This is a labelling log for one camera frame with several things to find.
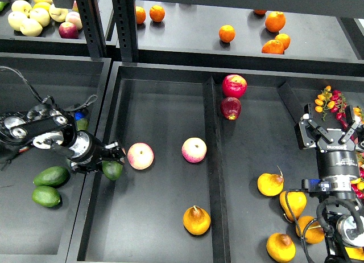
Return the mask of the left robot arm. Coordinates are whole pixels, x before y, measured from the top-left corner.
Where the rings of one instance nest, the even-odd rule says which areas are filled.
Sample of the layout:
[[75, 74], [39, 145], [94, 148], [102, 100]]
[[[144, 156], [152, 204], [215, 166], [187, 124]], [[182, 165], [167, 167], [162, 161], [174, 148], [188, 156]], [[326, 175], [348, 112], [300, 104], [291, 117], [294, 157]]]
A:
[[18, 70], [1, 66], [1, 71], [18, 75], [39, 102], [27, 112], [1, 114], [1, 169], [30, 146], [53, 150], [69, 160], [73, 171], [82, 174], [100, 171], [104, 161], [124, 163], [126, 153], [119, 142], [106, 145], [77, 127], [73, 112], [95, 102], [96, 95], [91, 95], [82, 105], [62, 109], [55, 104], [53, 97], [41, 98]]

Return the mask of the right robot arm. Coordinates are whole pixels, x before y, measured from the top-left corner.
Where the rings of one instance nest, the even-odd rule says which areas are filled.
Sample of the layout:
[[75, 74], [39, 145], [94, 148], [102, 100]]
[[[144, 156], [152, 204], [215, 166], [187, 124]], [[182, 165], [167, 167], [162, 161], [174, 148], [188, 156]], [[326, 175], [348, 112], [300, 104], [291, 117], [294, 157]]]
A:
[[357, 154], [363, 152], [363, 124], [352, 106], [345, 108], [347, 124], [342, 128], [320, 125], [310, 105], [286, 108], [299, 149], [316, 154], [317, 171], [303, 175], [299, 190], [319, 200], [314, 221], [324, 232], [324, 261], [352, 262], [347, 248], [363, 248], [363, 202], [352, 186], [360, 177]]

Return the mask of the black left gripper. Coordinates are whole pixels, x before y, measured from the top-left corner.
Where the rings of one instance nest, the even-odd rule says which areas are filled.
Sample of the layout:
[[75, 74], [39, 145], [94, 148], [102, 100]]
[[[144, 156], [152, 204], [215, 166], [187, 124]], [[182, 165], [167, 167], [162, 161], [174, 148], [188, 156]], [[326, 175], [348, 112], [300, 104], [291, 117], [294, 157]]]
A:
[[125, 164], [125, 148], [119, 142], [105, 145], [87, 131], [78, 131], [69, 149], [73, 151], [70, 168], [75, 173], [98, 173], [102, 171], [101, 161]]

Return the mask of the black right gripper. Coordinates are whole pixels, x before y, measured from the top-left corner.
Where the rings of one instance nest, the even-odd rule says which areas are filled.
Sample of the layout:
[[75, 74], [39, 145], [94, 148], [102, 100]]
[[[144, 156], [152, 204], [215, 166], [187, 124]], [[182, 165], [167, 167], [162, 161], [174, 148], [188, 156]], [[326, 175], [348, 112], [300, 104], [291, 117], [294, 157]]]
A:
[[312, 104], [306, 104], [304, 114], [295, 125], [295, 134], [300, 150], [316, 147], [318, 177], [347, 176], [359, 178], [359, 165], [355, 151], [363, 152], [363, 124], [348, 105], [345, 115], [348, 126], [344, 130], [327, 129], [318, 125], [312, 114]]

